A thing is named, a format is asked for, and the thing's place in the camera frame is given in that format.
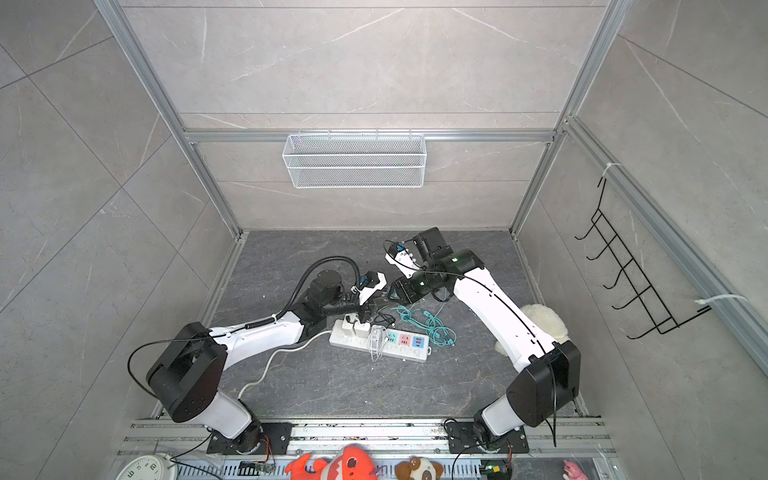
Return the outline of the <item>white charger with black cable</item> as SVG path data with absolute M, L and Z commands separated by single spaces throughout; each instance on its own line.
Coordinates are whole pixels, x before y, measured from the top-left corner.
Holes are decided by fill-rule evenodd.
M 366 308 L 359 312 L 344 315 L 341 323 L 341 329 L 344 335 L 356 337 L 353 331 L 353 324 L 356 321 L 368 322 L 371 324 L 371 327 L 374 325 L 381 325 L 386 329 L 392 327 L 396 323 L 395 317 L 390 313 L 384 312 L 383 307 Z

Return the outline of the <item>white USB charger block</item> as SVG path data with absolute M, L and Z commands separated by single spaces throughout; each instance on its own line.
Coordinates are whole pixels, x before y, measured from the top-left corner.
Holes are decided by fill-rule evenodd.
M 356 321 L 353 324 L 353 331 L 357 338 L 366 340 L 371 333 L 371 324 L 368 322 Z

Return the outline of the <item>white power strip colourful sockets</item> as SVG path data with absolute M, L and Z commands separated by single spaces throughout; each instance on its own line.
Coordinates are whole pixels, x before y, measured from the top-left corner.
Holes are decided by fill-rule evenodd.
M 430 339 L 425 335 L 349 319 L 335 322 L 329 343 L 335 347 L 367 352 L 373 361 L 391 357 L 424 363 L 432 353 Z

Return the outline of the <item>white grey charger block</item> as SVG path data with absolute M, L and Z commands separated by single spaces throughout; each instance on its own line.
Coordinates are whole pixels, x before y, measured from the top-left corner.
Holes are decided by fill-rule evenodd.
M 386 342 L 386 328 L 381 325 L 372 326 L 370 336 L 367 338 L 367 350 L 372 361 L 376 362 L 383 356 Z

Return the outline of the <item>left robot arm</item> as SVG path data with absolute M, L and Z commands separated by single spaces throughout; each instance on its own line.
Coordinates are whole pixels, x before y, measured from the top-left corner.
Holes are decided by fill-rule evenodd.
M 220 389 L 223 373 L 268 350 L 311 340 L 330 317 L 362 316 L 366 302 L 385 286 L 383 274 L 369 271 L 347 288 L 338 272 L 324 270 L 266 318 L 216 328 L 189 323 L 162 342 L 166 349 L 139 386 L 174 422 L 200 423 L 238 453 L 251 453 L 260 446 L 261 423 L 243 401 Z

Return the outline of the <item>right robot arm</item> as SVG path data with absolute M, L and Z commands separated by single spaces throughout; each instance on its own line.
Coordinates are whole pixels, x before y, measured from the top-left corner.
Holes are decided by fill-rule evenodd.
M 494 335 L 517 371 L 500 398 L 479 410 L 473 433 L 483 448 L 494 448 L 503 437 L 523 426 L 542 423 L 556 431 L 558 411 L 580 393 L 581 352 L 570 340 L 558 340 L 527 316 L 493 279 L 471 250 L 455 251 L 436 227 L 406 244 L 386 240 L 386 260 L 401 276 L 391 282 L 395 301 L 409 306 L 445 288 L 464 303 Z

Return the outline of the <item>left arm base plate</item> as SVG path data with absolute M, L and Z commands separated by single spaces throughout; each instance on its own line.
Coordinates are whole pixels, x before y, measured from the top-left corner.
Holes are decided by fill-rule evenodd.
M 249 426 L 235 439 L 227 439 L 218 431 L 212 432 L 207 454 L 222 455 L 285 455 L 291 438 L 293 424 L 290 422 L 261 422 L 257 427 Z

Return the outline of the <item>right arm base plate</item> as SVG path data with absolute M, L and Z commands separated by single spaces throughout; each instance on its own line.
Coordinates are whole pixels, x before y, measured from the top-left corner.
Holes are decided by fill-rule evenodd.
M 527 454 L 530 451 L 523 427 L 510 430 L 504 435 L 495 435 L 470 421 L 446 419 L 443 430 L 448 438 L 449 451 L 452 454 L 511 453 Z

